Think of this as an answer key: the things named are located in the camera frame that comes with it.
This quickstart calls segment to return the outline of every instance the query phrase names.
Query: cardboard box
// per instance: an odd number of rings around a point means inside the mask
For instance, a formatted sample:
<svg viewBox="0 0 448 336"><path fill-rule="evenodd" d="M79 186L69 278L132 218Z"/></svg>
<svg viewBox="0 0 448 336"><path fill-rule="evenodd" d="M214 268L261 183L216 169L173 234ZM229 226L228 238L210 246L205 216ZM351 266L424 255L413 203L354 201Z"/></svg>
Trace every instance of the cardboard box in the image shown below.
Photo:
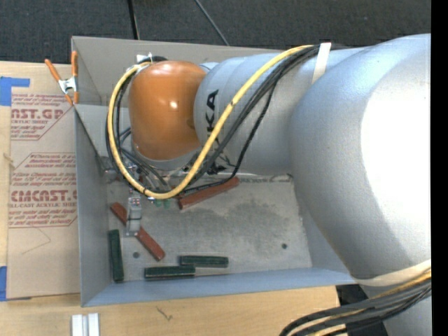
<svg viewBox="0 0 448 336"><path fill-rule="evenodd" d="M62 78L71 74L70 66L56 68ZM0 170L2 183L10 181L0 203L3 233L8 229L6 297L77 293L74 109L45 64L0 62L0 76L13 82L1 87Z"/></svg>

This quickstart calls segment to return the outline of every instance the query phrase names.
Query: yellow cable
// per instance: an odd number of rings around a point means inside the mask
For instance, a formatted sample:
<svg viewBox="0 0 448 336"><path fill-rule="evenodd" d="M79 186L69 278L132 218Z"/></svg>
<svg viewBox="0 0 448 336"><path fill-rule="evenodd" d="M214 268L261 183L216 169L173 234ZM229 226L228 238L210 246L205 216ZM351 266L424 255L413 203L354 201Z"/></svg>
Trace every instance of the yellow cable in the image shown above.
<svg viewBox="0 0 448 336"><path fill-rule="evenodd" d="M207 156L207 153L210 151L211 147L213 146L214 141L216 140L219 132L221 131L221 128L224 125L224 122L228 119L230 113L232 112L235 105L239 102L239 100L244 96L244 94L248 91L248 89L270 68L272 68L275 64L280 62L281 60L286 59L288 56L291 56L294 53L297 53L305 48L311 47L311 45L304 45L299 46L296 48L291 48L290 50L287 50L283 53L278 54L274 58L272 58L270 61L268 61L266 64L264 64L259 70L257 70L252 77L250 77L246 83L239 89L239 91L236 93L236 95L232 98L232 101L227 105L225 108L223 114L218 119L218 122L216 123L216 126L214 127L212 133L210 134L209 138L207 139L204 147L202 148L201 152L199 153L195 163L193 164L191 170L188 172L188 174L185 176L185 178L182 180L182 182L179 183L177 187L175 187L173 190L170 190L169 192L164 193L156 193L151 192L148 189L145 189L143 186L139 184L138 181L127 171L126 166L121 162L120 155L117 150L117 146L115 143L115 138L113 137L113 110L115 101L117 99L118 93L123 85L123 83L138 69L140 69L145 64L135 65L121 77L121 79L117 82L117 85L115 86L115 89L112 92L111 100L109 102L109 108L108 108L108 115L107 115L107 130L109 135L109 143L111 145L111 151L113 159L115 160L119 170L121 171L122 175L126 178L126 180L133 186L136 190L138 190L140 193L146 195L147 197L152 197L155 199L169 199L171 197L174 197L178 195L187 185L188 183L193 179L193 176L196 174L197 170L200 168L202 162L204 161L205 157Z"/></svg>

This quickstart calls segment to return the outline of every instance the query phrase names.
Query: white cable tie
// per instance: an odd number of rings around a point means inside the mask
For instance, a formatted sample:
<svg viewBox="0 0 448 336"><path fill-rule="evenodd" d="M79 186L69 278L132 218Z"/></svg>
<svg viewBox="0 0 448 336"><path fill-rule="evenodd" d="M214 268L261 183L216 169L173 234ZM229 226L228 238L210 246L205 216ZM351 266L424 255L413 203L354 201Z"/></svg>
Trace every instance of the white cable tie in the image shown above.
<svg viewBox="0 0 448 336"><path fill-rule="evenodd" d="M407 267L406 269L398 270L396 272L390 272L388 274L376 276L371 279L353 278L353 280L363 286L392 286L405 283L406 281L411 281L427 272L430 268L431 259L423 261L418 265Z"/></svg>
<svg viewBox="0 0 448 336"><path fill-rule="evenodd" d="M311 84L315 83L317 79L322 77L322 75L325 73L330 49L331 42L321 43L316 58L316 66L314 67L313 79L311 80Z"/></svg>

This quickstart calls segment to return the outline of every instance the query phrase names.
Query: white plastic piece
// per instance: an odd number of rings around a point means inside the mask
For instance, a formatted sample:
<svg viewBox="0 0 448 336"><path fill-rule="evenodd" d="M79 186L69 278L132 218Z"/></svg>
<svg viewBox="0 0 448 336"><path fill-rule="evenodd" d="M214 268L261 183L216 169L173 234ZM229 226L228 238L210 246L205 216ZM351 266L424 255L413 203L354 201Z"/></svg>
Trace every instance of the white plastic piece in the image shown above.
<svg viewBox="0 0 448 336"><path fill-rule="evenodd" d="M406 281L411 281L427 272L430 268L431 259L423 261L418 265L414 265L403 270L398 270L397 272L376 276L372 279L353 278L353 280L364 286L392 286L405 283Z"/></svg>
<svg viewBox="0 0 448 336"><path fill-rule="evenodd" d="M88 314L88 323L89 323L89 336L99 336L99 315Z"/></svg>
<svg viewBox="0 0 448 336"><path fill-rule="evenodd" d="M99 315L72 315L71 336L99 336Z"/></svg>
<svg viewBox="0 0 448 336"><path fill-rule="evenodd" d="M318 78L322 77L327 68L328 56L330 54L331 42L321 43L319 52L316 58L316 66L314 67L313 79L311 84L315 83Z"/></svg>
<svg viewBox="0 0 448 336"><path fill-rule="evenodd" d="M83 315L71 316L71 336L84 336Z"/></svg>
<svg viewBox="0 0 448 336"><path fill-rule="evenodd" d="M147 55L137 55L136 56L137 64L139 64L143 60L147 59L148 57L151 59L151 61L153 61L153 54L151 52L148 53Z"/></svg>

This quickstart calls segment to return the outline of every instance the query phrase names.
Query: cable bundle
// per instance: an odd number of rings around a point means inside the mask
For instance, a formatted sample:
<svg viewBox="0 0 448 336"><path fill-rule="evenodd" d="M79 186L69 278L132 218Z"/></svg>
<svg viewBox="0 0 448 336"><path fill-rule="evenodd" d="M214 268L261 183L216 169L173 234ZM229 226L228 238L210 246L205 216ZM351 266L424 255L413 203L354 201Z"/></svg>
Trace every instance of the cable bundle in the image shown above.
<svg viewBox="0 0 448 336"><path fill-rule="evenodd" d="M270 104L270 100L272 98L272 94L276 84L279 79L286 74L286 72L290 71L297 64L305 61L307 58L314 56L319 51L318 46L306 45L300 46L298 48L292 48L287 50L281 54L278 54L276 57L271 59L269 62L264 64L259 70L257 70L252 77L250 77L247 82L239 89L236 95L232 98L232 101L227 105L223 113L221 114L216 126L213 129L209 139L206 141L203 149L200 151L196 161L193 163L190 171L186 175L186 177L180 182L178 186L174 189L169 190L167 192L160 192L159 190L150 189L148 186L142 184L140 181L136 180L133 175L131 175L126 166L123 164L123 156L122 154L126 154L126 157L130 156L130 153L127 153L120 146L120 131L118 129L119 126L119 116L120 116L120 102L123 98L124 91L126 89L127 84L130 82L133 75L140 70L142 67L150 64L150 62L143 62L138 65L135 65L128 69L126 73L121 77L118 81L115 89L112 92L111 100L109 102L108 108L108 116L106 121L106 144L108 147L108 154L112 161L115 162L115 166L117 170L121 172L121 174L127 179L129 184L139 191L141 194L144 194L147 197L154 197L155 199L168 199L174 197L181 193L187 186L190 186L192 183L197 181L204 173L206 173L210 167L213 165L216 158L222 152L222 148L228 143L228 141L232 138L233 134L236 132L237 128L241 125L247 115L252 111L253 107L260 101L260 99L269 92L265 107L263 108L262 113L258 117L254 128L252 129L247 142L243 150L241 151L241 155L239 156L237 166L232 174L234 176L237 173L239 165L241 164L242 158L255 134L258 126L263 119L267 107ZM210 151L214 141L216 140L219 132L221 131L225 121L228 119L228 116L233 111L234 107L238 104L241 98L247 93L249 88L266 72L269 72L269 76L265 81L261 84L261 86L257 89L255 94L251 97L251 100L245 105L243 111L239 114L237 121L232 126L229 133L227 133L224 140L220 143L220 148L217 149L212 156L207 156L207 153ZM148 173L152 173L159 180L159 176L155 172L154 168L146 165L145 170L148 170ZM222 184L226 182L227 179L223 181L219 181L216 183L212 183L210 185L204 185L197 188L191 188L188 191L199 190L200 188L208 188L210 186Z"/></svg>
<svg viewBox="0 0 448 336"><path fill-rule="evenodd" d="M413 281L370 299L299 318L287 325L280 336L343 335L347 332L347 326L350 326L350 330L361 329L409 309L418 301L431 296L431 290L429 270Z"/></svg>

